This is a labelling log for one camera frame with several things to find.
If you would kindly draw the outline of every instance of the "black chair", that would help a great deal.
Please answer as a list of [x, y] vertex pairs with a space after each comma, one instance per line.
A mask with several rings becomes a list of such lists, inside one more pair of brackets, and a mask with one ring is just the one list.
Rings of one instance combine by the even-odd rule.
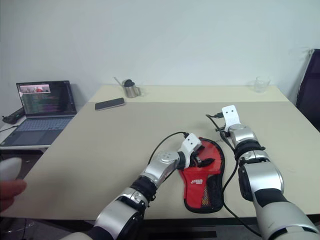
[[305, 71], [296, 107], [320, 131], [320, 49], [315, 49]]

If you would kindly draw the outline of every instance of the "white wall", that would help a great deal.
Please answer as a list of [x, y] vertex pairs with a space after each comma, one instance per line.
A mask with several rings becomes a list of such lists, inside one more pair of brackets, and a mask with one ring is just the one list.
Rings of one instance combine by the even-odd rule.
[[144, 85], [246, 85], [271, 76], [290, 99], [319, 0], [1, 0], [0, 109], [16, 82], [70, 80], [81, 105], [113, 76]]

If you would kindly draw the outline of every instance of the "glass cup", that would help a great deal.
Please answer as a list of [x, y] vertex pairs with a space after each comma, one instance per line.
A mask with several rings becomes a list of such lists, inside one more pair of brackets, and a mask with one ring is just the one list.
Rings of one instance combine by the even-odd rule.
[[267, 90], [269, 86], [270, 78], [265, 76], [258, 76], [254, 81], [254, 91], [256, 93], [263, 93]]

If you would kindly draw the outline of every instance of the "laptop keyboard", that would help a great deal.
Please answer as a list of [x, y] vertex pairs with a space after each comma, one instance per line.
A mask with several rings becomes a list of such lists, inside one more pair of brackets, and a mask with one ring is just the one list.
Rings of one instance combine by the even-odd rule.
[[24, 121], [16, 131], [48, 131], [48, 130], [63, 130], [71, 121], [68, 118], [51, 118], [51, 119], [30, 119]]

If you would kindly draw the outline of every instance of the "printed logo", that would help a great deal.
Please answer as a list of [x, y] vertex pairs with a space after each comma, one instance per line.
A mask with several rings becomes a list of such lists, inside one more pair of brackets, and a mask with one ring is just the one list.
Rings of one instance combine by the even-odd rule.
[[191, 181], [191, 184], [202, 184], [203, 180], [202, 179], [193, 179]]

